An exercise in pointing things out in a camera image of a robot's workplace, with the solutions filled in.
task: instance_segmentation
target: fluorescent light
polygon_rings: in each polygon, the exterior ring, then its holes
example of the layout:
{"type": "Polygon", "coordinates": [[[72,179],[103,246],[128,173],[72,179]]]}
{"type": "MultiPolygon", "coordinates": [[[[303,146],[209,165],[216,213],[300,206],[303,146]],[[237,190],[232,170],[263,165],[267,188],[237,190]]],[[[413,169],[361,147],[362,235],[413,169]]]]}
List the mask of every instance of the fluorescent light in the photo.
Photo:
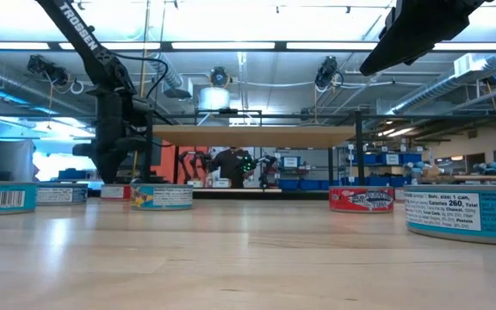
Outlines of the fluorescent light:
{"type": "Polygon", "coordinates": [[[73,50],[74,46],[71,43],[59,43],[60,48],[64,50],[73,50]]]}
{"type": "Polygon", "coordinates": [[[392,132],[394,132],[394,131],[395,131],[395,129],[386,130],[386,131],[385,131],[385,132],[383,132],[383,133],[378,133],[378,136],[379,136],[379,137],[381,137],[381,136],[383,136],[383,135],[389,135],[389,134],[391,134],[391,133],[392,133],[392,132]]]}
{"type": "Polygon", "coordinates": [[[273,49],[274,42],[173,42],[174,49],[273,49]]]}
{"type": "Polygon", "coordinates": [[[496,51],[496,43],[437,43],[434,51],[496,51]]]}
{"type": "Polygon", "coordinates": [[[307,50],[356,50],[370,52],[375,49],[374,42],[288,42],[287,49],[307,50]]]}
{"type": "Polygon", "coordinates": [[[411,130],[413,130],[414,128],[405,128],[405,129],[401,129],[400,131],[396,132],[396,133],[391,133],[390,135],[388,135],[388,137],[397,137],[399,135],[402,135],[402,134],[405,134],[405,133],[408,133],[410,132],[411,130]]]}
{"type": "Polygon", "coordinates": [[[0,42],[0,49],[47,50],[49,45],[42,42],[0,42]]]}
{"type": "Polygon", "coordinates": [[[42,140],[42,141],[73,141],[74,138],[72,138],[71,136],[64,136],[64,137],[56,136],[56,137],[41,137],[40,140],[42,140]]]}
{"type": "MultiPolygon", "coordinates": [[[[107,42],[101,43],[102,46],[109,50],[155,50],[160,49],[159,42],[107,42]]],[[[59,43],[60,48],[64,50],[73,50],[74,46],[71,43],[59,43]]]]}

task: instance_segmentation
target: metal pole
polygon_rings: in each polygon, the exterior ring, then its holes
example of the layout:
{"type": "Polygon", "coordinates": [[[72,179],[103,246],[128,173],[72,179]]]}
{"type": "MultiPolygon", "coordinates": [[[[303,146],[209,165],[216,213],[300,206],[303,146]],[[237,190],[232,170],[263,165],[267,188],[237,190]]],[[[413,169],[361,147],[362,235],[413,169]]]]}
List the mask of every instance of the metal pole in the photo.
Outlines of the metal pole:
{"type": "Polygon", "coordinates": [[[176,152],[174,155],[174,163],[173,163],[173,183],[177,184],[177,166],[179,165],[179,146],[175,146],[176,152]]]}
{"type": "Polygon", "coordinates": [[[328,185],[334,184],[334,153],[332,148],[328,148],[328,185]]]}
{"type": "Polygon", "coordinates": [[[152,111],[150,111],[149,113],[146,114],[146,129],[147,129],[145,136],[146,150],[145,150],[145,162],[143,164],[143,171],[141,174],[143,183],[149,183],[151,179],[153,136],[152,136],[152,130],[149,129],[152,128],[153,121],[154,118],[152,117],[152,111]]]}
{"type": "Polygon", "coordinates": [[[359,186],[365,185],[365,163],[363,154],[363,116],[361,111],[355,112],[355,139],[357,150],[357,174],[359,175],[359,186]]]}

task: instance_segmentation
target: pipe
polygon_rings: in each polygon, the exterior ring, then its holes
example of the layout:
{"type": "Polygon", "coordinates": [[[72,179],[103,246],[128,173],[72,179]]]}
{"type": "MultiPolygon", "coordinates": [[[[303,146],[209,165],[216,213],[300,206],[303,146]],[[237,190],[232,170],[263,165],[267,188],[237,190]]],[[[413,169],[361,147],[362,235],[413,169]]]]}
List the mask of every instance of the pipe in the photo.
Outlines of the pipe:
{"type": "Polygon", "coordinates": [[[335,115],[341,108],[343,108],[345,105],[353,101],[357,96],[361,95],[368,87],[370,87],[371,84],[376,82],[376,80],[382,75],[382,72],[376,73],[373,77],[370,78],[370,80],[360,89],[358,89],[353,95],[351,95],[344,103],[340,104],[338,108],[336,108],[332,114],[335,115]]]}
{"type": "MultiPolygon", "coordinates": [[[[164,61],[166,64],[168,64],[168,73],[164,77],[164,82],[170,87],[171,89],[176,89],[181,87],[183,84],[183,80],[177,74],[177,71],[173,68],[171,65],[170,61],[163,55],[162,53],[152,53],[148,55],[148,58],[150,59],[158,59],[164,61]]],[[[148,65],[159,75],[162,76],[164,74],[165,68],[163,65],[160,65],[156,61],[149,61],[148,65]]]]}
{"type": "MultiPolygon", "coordinates": [[[[452,90],[455,90],[464,84],[471,81],[487,78],[496,72],[496,54],[487,57],[485,64],[482,66],[482,71],[475,74],[467,74],[460,77],[455,76],[455,69],[450,69],[445,72],[438,81],[433,81],[430,84],[424,85],[408,95],[408,98],[402,98],[393,108],[391,108],[386,115],[401,115],[409,109],[412,109],[419,104],[424,104],[432,101],[435,98],[443,96],[452,90]]],[[[376,125],[378,121],[366,121],[363,127],[370,130],[376,125]]]]}
{"type": "MultiPolygon", "coordinates": [[[[47,87],[40,85],[39,82],[28,81],[18,70],[8,66],[0,65],[0,85],[6,92],[12,92],[13,96],[20,97],[31,102],[36,106],[45,106],[45,102],[49,101],[49,91],[47,87]]],[[[92,114],[93,111],[79,108],[76,105],[64,100],[64,96],[53,94],[53,103],[56,103],[65,108],[74,110],[82,114],[92,114]]]]}
{"type": "MultiPolygon", "coordinates": [[[[449,114],[451,112],[454,112],[454,111],[457,111],[457,110],[460,110],[460,109],[464,109],[464,108],[466,108],[468,106],[471,106],[471,105],[474,105],[476,103],[484,102],[484,101],[489,100],[489,99],[491,99],[493,97],[496,97],[496,90],[494,92],[491,92],[491,93],[488,93],[488,94],[479,96],[479,97],[477,97],[475,99],[472,99],[470,101],[466,101],[464,103],[457,104],[453,108],[448,108],[448,109],[446,109],[444,111],[440,111],[437,114],[437,116],[438,117],[441,117],[442,115],[446,115],[446,114],[449,114]]],[[[446,116],[453,116],[454,118],[458,118],[458,119],[462,119],[463,118],[463,115],[446,115],[446,116]]],[[[471,117],[475,118],[476,120],[486,119],[486,118],[493,118],[493,116],[496,116],[496,115],[487,115],[487,117],[484,117],[484,115],[482,115],[482,116],[480,116],[480,115],[471,115],[471,117]]],[[[424,125],[429,120],[430,119],[426,118],[426,119],[423,119],[421,121],[414,122],[414,123],[409,124],[409,125],[400,126],[400,127],[395,128],[395,131],[399,131],[399,130],[405,129],[405,128],[410,128],[410,127],[416,127],[416,126],[424,125]]]]}

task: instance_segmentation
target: wooden shelf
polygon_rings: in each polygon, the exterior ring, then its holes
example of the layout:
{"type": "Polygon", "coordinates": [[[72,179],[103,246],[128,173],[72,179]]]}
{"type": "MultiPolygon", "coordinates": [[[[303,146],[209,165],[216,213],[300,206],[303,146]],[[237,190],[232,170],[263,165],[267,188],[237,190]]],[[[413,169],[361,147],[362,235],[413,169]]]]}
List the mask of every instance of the wooden shelf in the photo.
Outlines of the wooden shelf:
{"type": "Polygon", "coordinates": [[[176,146],[337,146],[355,135],[354,127],[214,127],[157,125],[156,137],[176,146]]]}

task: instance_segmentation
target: wall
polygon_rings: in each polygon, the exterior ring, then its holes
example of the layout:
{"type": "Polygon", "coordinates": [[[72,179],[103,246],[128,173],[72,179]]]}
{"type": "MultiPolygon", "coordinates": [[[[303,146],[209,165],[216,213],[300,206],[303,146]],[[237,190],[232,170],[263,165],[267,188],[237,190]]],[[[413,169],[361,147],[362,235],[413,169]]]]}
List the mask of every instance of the wall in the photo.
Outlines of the wall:
{"type": "Polygon", "coordinates": [[[469,139],[466,133],[445,138],[451,139],[451,142],[428,145],[433,158],[447,158],[484,152],[486,162],[493,161],[493,152],[496,151],[496,127],[479,128],[478,137],[473,139],[469,139]]]}

